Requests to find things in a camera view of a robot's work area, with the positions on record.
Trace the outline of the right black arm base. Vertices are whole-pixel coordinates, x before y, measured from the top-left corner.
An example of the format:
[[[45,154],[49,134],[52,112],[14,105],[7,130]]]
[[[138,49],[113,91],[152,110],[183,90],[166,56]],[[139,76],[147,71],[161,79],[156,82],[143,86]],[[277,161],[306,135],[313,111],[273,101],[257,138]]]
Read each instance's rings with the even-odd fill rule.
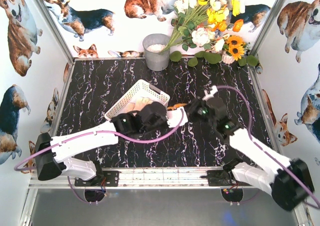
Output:
[[[237,181],[233,178],[231,173],[227,173],[224,170],[208,170],[206,175],[201,176],[202,179],[206,179],[208,185],[213,186],[233,186],[238,184],[239,186],[250,186],[247,183]]]

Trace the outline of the white perforated storage basket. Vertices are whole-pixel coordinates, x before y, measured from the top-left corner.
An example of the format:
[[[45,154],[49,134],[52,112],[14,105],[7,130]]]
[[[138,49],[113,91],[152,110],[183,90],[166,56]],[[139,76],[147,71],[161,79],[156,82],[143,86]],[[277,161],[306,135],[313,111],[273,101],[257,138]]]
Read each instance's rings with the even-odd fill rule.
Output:
[[[168,106],[170,96],[143,79],[138,80],[113,106],[104,117],[107,120],[124,113],[128,104],[136,104],[141,98],[148,98],[153,102],[159,102],[165,107]]]

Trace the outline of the yellow dotted work glove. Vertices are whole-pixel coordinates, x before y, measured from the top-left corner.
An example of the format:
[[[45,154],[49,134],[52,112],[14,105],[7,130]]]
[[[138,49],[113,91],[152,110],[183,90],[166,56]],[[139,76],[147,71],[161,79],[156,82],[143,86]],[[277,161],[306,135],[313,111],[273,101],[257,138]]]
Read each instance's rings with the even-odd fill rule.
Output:
[[[178,103],[178,104],[175,104],[175,105],[173,105],[173,106],[167,107],[167,110],[168,110],[168,111],[170,111],[170,110],[176,110],[176,109],[178,109],[178,108],[180,108],[180,107],[184,107],[184,106],[187,106],[187,104],[186,104],[186,103]]]

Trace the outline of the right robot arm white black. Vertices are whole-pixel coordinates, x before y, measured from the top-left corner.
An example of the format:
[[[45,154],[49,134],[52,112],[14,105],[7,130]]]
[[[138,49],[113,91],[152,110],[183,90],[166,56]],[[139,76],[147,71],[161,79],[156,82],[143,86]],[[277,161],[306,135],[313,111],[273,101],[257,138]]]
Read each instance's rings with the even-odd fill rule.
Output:
[[[257,164],[248,165],[239,159],[225,164],[223,169],[237,182],[243,182],[269,194],[284,210],[292,211],[305,203],[308,197],[320,202],[314,195],[314,186],[307,164],[301,159],[290,159],[272,150],[251,134],[252,121],[242,127],[231,119],[224,102],[215,96],[224,86],[212,86],[203,98],[197,97],[186,106],[189,120],[202,119],[207,122],[222,143],[243,153]]]

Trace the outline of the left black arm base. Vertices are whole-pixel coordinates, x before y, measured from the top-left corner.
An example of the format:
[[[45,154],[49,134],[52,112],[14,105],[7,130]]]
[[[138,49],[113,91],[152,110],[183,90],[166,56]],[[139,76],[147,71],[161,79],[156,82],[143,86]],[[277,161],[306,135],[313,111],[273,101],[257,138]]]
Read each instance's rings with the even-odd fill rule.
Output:
[[[96,176],[88,181],[84,181],[80,178],[76,178],[74,185],[76,187],[99,187],[102,185],[104,185],[105,187],[117,187],[119,184],[119,179],[120,179],[119,171],[103,170],[102,176]]]

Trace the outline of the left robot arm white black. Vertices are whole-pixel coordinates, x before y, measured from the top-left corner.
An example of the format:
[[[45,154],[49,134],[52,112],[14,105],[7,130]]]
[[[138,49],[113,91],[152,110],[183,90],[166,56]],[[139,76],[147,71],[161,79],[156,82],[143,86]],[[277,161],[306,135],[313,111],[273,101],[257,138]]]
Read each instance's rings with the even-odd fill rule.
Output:
[[[140,111],[121,113],[93,128],[64,136],[38,136],[35,144],[37,178],[48,181],[65,175],[83,181],[98,181],[103,177],[99,163],[74,158],[75,155],[107,145],[120,139],[137,144],[152,144],[172,135],[188,122],[183,107],[167,110],[159,102],[147,104]]]

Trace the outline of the cream glove red cuff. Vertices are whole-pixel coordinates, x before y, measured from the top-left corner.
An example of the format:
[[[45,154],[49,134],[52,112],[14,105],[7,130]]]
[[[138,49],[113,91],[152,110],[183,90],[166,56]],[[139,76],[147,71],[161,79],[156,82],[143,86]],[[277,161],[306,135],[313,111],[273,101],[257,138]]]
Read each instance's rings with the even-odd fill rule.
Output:
[[[153,101],[150,100],[149,98],[140,97],[136,100],[135,103],[133,102],[128,103],[123,111],[124,113],[128,113],[131,111],[141,111],[146,105],[151,103],[153,103]]]

